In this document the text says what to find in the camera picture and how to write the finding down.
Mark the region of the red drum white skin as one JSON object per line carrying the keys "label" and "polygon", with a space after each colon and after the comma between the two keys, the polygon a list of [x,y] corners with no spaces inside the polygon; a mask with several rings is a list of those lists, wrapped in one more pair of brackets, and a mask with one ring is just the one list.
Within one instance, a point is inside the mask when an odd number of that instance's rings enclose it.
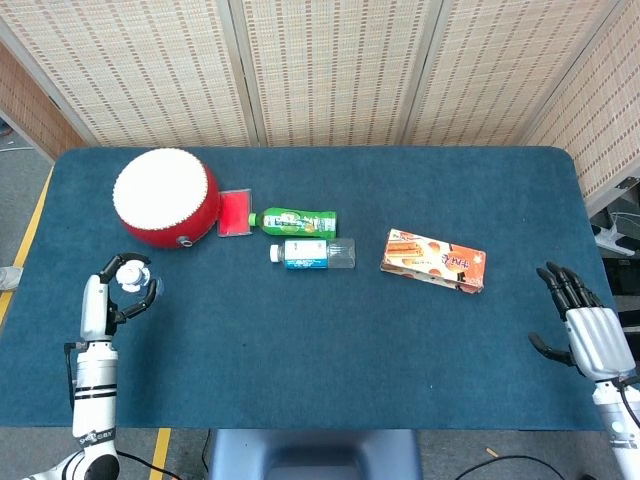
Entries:
{"label": "red drum white skin", "polygon": [[136,156],[117,176],[112,203],[125,228],[158,248],[189,248],[219,218],[220,192],[213,171],[177,148]]}

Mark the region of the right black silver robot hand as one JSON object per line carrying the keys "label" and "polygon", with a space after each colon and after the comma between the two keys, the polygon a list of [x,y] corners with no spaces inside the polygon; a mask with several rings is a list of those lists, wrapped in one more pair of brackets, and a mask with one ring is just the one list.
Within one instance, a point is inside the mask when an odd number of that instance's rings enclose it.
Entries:
{"label": "right black silver robot hand", "polygon": [[531,345],[545,358],[576,368],[598,383],[635,375],[636,362],[616,313],[572,270],[548,262],[536,269],[566,331],[569,348],[554,349],[531,332]]}

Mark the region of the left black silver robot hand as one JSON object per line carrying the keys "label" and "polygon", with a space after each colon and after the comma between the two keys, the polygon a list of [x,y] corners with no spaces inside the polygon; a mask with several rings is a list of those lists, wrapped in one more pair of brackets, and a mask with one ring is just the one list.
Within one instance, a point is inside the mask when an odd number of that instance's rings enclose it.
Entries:
{"label": "left black silver robot hand", "polygon": [[119,325],[143,313],[153,304],[156,295],[155,280],[150,282],[146,297],[139,303],[121,308],[111,299],[110,283],[115,279],[117,270],[130,260],[140,260],[148,267],[151,265],[151,259],[142,254],[120,253],[87,280],[80,328],[80,336],[84,342],[111,341]]}

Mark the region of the black equipment box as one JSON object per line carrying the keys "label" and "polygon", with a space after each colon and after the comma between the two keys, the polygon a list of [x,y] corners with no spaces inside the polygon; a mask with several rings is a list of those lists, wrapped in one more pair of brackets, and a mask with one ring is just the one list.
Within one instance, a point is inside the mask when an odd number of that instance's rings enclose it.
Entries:
{"label": "black equipment box", "polygon": [[640,296],[640,258],[603,258],[614,296]]}

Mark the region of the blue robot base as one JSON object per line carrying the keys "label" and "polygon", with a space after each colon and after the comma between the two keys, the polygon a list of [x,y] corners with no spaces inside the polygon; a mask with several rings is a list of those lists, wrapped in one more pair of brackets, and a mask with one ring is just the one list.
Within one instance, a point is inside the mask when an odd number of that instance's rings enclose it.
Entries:
{"label": "blue robot base", "polygon": [[220,429],[207,480],[423,480],[411,429]]}

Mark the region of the transparent water bottle white cap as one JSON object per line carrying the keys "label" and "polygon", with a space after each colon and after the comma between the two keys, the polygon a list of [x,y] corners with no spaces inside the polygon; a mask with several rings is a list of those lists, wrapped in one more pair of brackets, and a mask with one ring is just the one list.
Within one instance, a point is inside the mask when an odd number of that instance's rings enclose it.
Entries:
{"label": "transparent water bottle white cap", "polygon": [[111,291],[112,300],[121,308],[139,303],[146,297],[148,286],[152,280],[156,281],[155,299],[158,299],[164,291],[162,279],[152,274],[144,262],[140,260],[127,261],[116,272],[117,286]]}

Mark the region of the woven bamboo screen panel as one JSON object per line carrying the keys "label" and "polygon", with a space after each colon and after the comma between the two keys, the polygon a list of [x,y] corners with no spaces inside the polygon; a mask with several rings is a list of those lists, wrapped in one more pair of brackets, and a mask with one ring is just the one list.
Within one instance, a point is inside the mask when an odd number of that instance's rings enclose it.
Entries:
{"label": "woven bamboo screen panel", "polygon": [[402,141],[443,0],[227,0],[261,146]]}
{"label": "woven bamboo screen panel", "polygon": [[435,0],[401,143],[518,143],[616,3]]}
{"label": "woven bamboo screen panel", "polygon": [[1,41],[0,116],[53,162],[68,150],[86,146],[71,123]]}
{"label": "woven bamboo screen panel", "polygon": [[262,146],[242,0],[0,0],[3,43],[91,146]]}
{"label": "woven bamboo screen panel", "polygon": [[590,215],[640,182],[640,0],[615,0],[523,142],[571,156]]}

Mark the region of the green tea bottle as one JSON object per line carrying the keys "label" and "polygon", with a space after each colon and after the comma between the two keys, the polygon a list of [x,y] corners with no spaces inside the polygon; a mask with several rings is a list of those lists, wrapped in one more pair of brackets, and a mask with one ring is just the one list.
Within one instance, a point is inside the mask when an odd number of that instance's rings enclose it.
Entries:
{"label": "green tea bottle", "polygon": [[270,207],[248,215],[250,227],[258,227],[272,236],[334,239],[337,236],[337,213]]}

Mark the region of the clear bottle blue label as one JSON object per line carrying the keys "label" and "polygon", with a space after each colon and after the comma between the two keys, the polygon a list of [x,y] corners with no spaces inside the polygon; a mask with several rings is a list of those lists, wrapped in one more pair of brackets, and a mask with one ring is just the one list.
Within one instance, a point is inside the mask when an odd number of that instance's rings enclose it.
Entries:
{"label": "clear bottle blue label", "polygon": [[349,238],[287,239],[270,246],[269,259],[289,270],[353,269],[355,241]]}

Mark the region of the red ink pad case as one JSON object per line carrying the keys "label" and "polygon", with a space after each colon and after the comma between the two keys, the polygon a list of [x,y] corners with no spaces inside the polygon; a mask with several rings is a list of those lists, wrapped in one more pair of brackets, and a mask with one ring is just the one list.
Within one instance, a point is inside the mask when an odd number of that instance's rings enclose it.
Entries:
{"label": "red ink pad case", "polygon": [[251,234],[249,214],[252,208],[250,189],[228,190],[220,193],[221,209],[218,219],[219,237]]}

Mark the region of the blue carpet table cover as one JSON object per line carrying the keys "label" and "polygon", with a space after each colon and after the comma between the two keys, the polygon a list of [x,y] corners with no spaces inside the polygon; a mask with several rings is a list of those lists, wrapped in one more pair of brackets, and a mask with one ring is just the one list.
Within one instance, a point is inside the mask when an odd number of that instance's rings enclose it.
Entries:
{"label": "blue carpet table cover", "polygon": [[[0,332],[0,427],[71,420],[63,346],[85,283],[150,257],[163,294],[114,338],[121,427],[597,430],[592,384],[539,355],[567,337],[536,269],[611,293],[574,164],[554,147],[198,148],[258,208],[329,209],[353,269],[288,271],[261,232],[153,249],[112,205],[134,148],[75,149],[53,169]],[[398,229],[486,253],[478,294],[380,270]]]}

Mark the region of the orange biscuit box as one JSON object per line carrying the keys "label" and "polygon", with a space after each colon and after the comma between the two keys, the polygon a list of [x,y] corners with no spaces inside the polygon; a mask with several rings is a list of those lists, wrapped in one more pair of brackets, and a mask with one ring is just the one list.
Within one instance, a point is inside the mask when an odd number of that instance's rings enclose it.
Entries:
{"label": "orange biscuit box", "polygon": [[391,229],[380,270],[468,294],[478,294],[484,289],[486,253]]}

